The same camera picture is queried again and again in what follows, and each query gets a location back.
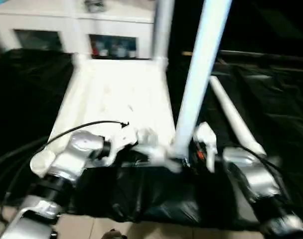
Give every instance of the black cable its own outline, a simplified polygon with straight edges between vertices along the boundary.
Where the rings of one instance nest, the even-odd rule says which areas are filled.
[[[29,155],[25,155],[24,157],[19,158],[18,160],[16,160],[15,162],[13,162],[13,164],[9,165],[3,172],[2,175],[0,175],[0,183],[3,181],[3,179],[5,177],[8,176],[8,174],[17,167],[17,165],[19,163],[21,163],[23,161],[23,159],[26,159],[27,157],[29,157]]]
[[[30,157],[27,157],[27,160],[26,162],[24,162],[22,164],[22,166],[18,169],[17,173],[14,175],[13,179],[11,180],[7,190],[6,190],[6,193],[5,193],[5,196],[0,204],[0,221],[1,221],[1,218],[2,218],[2,215],[3,215],[3,209],[4,209],[4,206],[6,205],[8,199],[10,198],[11,194],[12,194],[12,190],[16,184],[16,182],[18,181],[18,178],[21,174],[21,172],[23,171],[23,169],[25,167],[27,167],[29,165],[29,162],[31,160],[31,158],[39,153],[40,151],[42,151],[45,147],[47,147],[50,143],[54,142],[55,140],[59,139],[60,137],[66,135],[66,134],[69,134],[73,131],[76,131],[80,128],[84,128],[84,127],[87,127],[87,126],[90,126],[90,125],[94,125],[94,124],[101,124],[101,123],[119,123],[122,128],[126,127],[129,125],[129,123],[123,123],[123,122],[120,122],[120,121],[115,121],[115,120],[100,120],[100,121],[94,121],[94,122],[89,122],[89,123],[85,123],[85,124],[82,124],[82,125],[79,125],[77,127],[74,127],[74,128],[71,128],[63,133],[60,133],[58,134],[57,136],[55,136],[54,138],[50,139],[47,143],[45,143],[42,147],[40,147],[35,153],[33,153]]]
[[[38,146],[41,143],[45,143],[47,140],[48,140],[48,136],[45,136],[45,137],[39,138],[35,141],[32,141],[30,143],[27,143],[27,144],[15,149],[15,150],[7,152],[6,154],[0,156],[0,163],[3,163],[6,159],[8,159],[10,157],[13,157],[13,156],[15,156],[19,153],[27,151],[30,148],[34,148],[34,147]]]
[[[277,170],[285,180],[287,180],[289,183],[292,184],[292,186],[294,187],[294,190],[297,191],[297,193],[302,197],[303,199],[303,191],[301,190],[301,188],[290,178],[290,176],[288,175],[288,173],[284,170],[282,170],[280,167],[274,165],[273,163],[269,162],[268,160],[266,160],[265,158],[261,157],[260,155],[256,154],[255,152],[253,152],[252,150],[239,145],[238,147],[244,149],[245,151],[251,153],[253,156],[255,156],[257,159],[260,160],[260,162],[268,169],[268,167],[272,167],[275,170]]]

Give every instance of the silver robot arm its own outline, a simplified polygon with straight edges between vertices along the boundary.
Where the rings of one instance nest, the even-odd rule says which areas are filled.
[[[87,131],[74,133],[66,148],[56,156],[48,172],[25,198],[1,239],[55,239],[51,225],[68,206],[86,165],[108,158],[111,143]]]
[[[223,160],[251,205],[267,239],[303,239],[303,222],[288,207],[280,185],[264,164],[242,148],[226,148]]]

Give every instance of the white cylindrical pole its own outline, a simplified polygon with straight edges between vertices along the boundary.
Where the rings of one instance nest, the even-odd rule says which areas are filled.
[[[79,1],[64,0],[63,3],[68,14],[68,18],[66,18],[66,30],[69,31],[69,35],[73,41],[73,53],[83,54],[82,57],[90,59],[91,56],[88,51],[90,49],[89,39],[86,39],[77,17],[77,4]]]
[[[188,156],[232,0],[205,0],[180,108],[173,153]]]
[[[266,154],[262,146],[255,140],[255,138],[251,134],[250,130],[241,118],[239,112],[232,103],[225,89],[220,84],[218,78],[212,76],[210,78],[210,85],[216,97],[218,98],[221,108],[224,111],[225,116],[227,117],[240,144],[254,151],[256,154]]]
[[[167,67],[167,52],[175,0],[157,0],[153,58]]]

